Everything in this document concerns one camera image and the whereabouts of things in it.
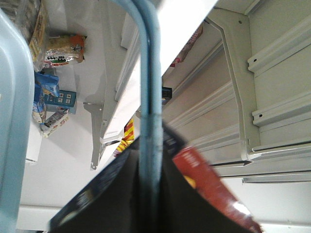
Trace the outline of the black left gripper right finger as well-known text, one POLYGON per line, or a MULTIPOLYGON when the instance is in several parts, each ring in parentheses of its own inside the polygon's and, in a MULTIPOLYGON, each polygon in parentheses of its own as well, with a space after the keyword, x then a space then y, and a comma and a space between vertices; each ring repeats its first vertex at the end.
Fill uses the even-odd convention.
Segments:
POLYGON ((205 201, 167 155, 162 160, 159 202, 160 233, 249 232, 205 201))

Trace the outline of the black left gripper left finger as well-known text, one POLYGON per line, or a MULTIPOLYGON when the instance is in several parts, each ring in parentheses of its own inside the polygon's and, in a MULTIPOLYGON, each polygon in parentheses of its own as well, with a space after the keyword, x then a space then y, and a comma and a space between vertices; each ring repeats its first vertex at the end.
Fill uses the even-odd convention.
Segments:
POLYGON ((135 232, 138 156, 126 150, 99 172, 52 218, 52 232, 135 232))

